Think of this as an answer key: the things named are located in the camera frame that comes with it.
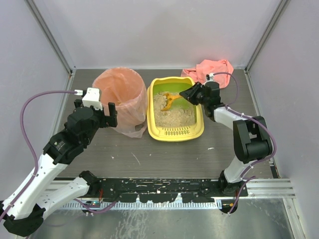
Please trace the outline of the bin with pink bag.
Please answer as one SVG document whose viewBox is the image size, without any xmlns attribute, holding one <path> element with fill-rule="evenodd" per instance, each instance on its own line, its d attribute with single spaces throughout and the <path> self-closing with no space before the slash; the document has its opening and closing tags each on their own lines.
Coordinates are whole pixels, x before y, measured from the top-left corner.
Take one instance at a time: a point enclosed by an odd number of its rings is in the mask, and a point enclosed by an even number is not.
<svg viewBox="0 0 319 239">
<path fill-rule="evenodd" d="M 114 130 L 130 138 L 141 138 L 147 128 L 148 109 L 142 77 L 130 68 L 111 68 L 99 75 L 92 87 L 100 89 L 105 113 L 109 112 L 108 103 L 116 105 L 118 125 Z"/>
</svg>

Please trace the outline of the orange litter scoop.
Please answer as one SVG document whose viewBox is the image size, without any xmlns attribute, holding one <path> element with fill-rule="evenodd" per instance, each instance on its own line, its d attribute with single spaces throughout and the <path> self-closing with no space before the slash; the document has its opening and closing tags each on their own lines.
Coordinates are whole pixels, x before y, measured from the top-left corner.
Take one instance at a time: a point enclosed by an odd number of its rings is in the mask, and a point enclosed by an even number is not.
<svg viewBox="0 0 319 239">
<path fill-rule="evenodd" d="M 165 96 L 166 105 L 165 105 L 165 107 L 163 109 L 161 109 L 161 111 L 169 110 L 171 108 L 171 106 L 172 106 L 172 103 L 175 100 L 182 98 L 181 95 L 173 95 L 171 93 L 164 93 L 164 96 Z"/>
</svg>

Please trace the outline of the yellow green litter box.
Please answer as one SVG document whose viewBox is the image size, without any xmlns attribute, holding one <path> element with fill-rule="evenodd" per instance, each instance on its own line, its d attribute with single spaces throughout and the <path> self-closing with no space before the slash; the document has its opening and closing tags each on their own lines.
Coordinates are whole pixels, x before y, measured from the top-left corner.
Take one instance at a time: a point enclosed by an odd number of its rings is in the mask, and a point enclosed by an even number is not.
<svg viewBox="0 0 319 239">
<path fill-rule="evenodd" d="M 203 113 L 200 105 L 195 106 L 196 123 L 184 127 L 157 127 L 155 124 L 153 96 L 160 92 L 180 93 L 192 87 L 195 82 L 190 77 L 165 77 L 154 79 L 148 90 L 147 124 L 152 138 L 159 141 L 178 142 L 192 140 L 204 131 Z"/>
</svg>

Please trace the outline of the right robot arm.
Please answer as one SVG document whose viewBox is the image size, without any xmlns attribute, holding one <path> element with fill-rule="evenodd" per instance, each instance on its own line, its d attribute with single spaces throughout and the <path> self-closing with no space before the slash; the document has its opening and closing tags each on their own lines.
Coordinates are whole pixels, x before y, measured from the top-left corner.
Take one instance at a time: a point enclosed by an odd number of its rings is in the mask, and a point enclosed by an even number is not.
<svg viewBox="0 0 319 239">
<path fill-rule="evenodd" d="M 179 95 L 192 105 L 202 105 L 208 118 L 232 130 L 235 157 L 221 172 L 218 189 L 222 195 L 234 195 L 244 184 L 247 172 L 275 152 L 265 119 L 240 114 L 222 103 L 217 82 L 196 83 Z"/>
</svg>

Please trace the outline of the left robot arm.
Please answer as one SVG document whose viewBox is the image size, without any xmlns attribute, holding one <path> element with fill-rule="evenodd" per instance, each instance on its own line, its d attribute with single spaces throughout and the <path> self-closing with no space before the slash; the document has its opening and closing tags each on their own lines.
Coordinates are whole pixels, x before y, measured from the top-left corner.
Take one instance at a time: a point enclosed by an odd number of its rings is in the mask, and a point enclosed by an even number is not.
<svg viewBox="0 0 319 239">
<path fill-rule="evenodd" d="M 55 210 L 69 201 L 85 196 L 100 196 L 100 180 L 90 171 L 83 171 L 66 186 L 52 193 L 45 189 L 91 143 L 99 128 L 116 127 L 117 111 L 109 103 L 109 115 L 103 109 L 85 107 L 79 100 L 67 118 L 64 129 L 51 137 L 44 147 L 37 166 L 20 187 L 0 204 L 1 219 L 6 230 L 26 237 L 34 233 Z"/>
</svg>

